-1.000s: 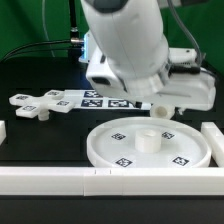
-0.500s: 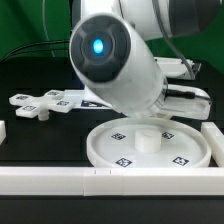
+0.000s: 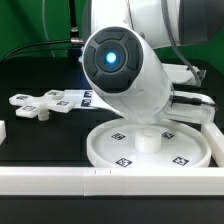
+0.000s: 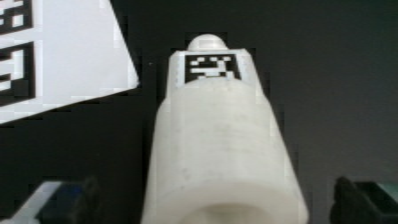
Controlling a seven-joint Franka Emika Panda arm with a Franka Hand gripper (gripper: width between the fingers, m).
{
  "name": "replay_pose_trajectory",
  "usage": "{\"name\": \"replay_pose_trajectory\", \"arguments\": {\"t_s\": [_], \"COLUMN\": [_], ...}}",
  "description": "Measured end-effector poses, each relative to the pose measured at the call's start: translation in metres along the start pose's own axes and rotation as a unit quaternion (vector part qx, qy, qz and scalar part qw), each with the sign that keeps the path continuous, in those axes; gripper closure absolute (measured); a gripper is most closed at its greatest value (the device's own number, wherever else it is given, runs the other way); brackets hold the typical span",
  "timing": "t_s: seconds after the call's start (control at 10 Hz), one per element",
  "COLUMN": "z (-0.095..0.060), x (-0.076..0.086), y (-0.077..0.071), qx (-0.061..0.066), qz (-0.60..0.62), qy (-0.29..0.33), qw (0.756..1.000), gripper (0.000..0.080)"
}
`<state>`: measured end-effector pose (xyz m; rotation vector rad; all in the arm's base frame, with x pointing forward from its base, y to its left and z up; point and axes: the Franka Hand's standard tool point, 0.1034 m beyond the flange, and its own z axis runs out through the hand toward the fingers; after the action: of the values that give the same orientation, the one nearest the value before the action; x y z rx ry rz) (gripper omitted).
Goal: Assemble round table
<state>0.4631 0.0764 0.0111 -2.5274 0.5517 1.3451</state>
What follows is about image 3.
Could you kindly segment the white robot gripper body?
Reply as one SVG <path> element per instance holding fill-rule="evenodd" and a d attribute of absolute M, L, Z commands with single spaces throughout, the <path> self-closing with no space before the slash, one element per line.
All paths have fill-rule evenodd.
<path fill-rule="evenodd" d="M 175 91 L 164 118 L 182 122 L 205 124 L 214 121 L 216 104 L 204 94 Z"/>

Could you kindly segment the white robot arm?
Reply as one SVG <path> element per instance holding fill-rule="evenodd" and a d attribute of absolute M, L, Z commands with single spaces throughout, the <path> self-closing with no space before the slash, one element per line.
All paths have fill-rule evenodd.
<path fill-rule="evenodd" d="M 155 50 L 209 41 L 224 27 L 224 0 L 88 0 L 84 16 L 84 74 L 121 116 L 143 124 L 214 119 L 210 98 L 173 88 L 183 72 Z"/>

